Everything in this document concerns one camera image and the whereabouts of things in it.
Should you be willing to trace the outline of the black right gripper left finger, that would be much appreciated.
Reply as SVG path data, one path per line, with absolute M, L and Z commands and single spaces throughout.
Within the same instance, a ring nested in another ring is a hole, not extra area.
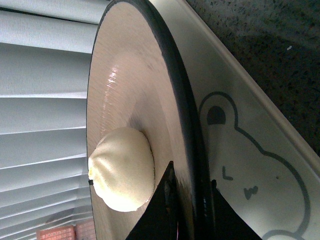
M 178 198 L 174 163 L 169 162 L 145 212 L 128 240 L 176 240 Z

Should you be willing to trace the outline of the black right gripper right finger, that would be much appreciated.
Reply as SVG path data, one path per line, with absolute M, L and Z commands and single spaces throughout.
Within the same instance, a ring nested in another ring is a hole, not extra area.
M 211 181 L 214 207 L 214 225 L 217 240 L 262 240 L 232 209 Z

